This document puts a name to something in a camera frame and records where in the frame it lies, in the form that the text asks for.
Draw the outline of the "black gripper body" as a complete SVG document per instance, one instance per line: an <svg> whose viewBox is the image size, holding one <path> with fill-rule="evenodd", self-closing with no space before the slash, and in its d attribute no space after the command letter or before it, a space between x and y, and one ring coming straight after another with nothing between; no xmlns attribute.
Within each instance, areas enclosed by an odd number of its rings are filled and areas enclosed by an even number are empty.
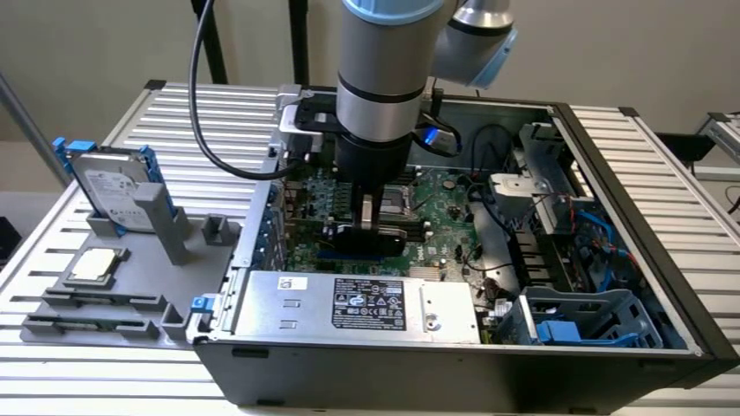
<svg viewBox="0 0 740 416"><path fill-rule="evenodd" d="M363 193L371 194L404 171L411 145L411 134L384 142L364 140L351 133L342 134L335 145L339 172Z"/></svg>

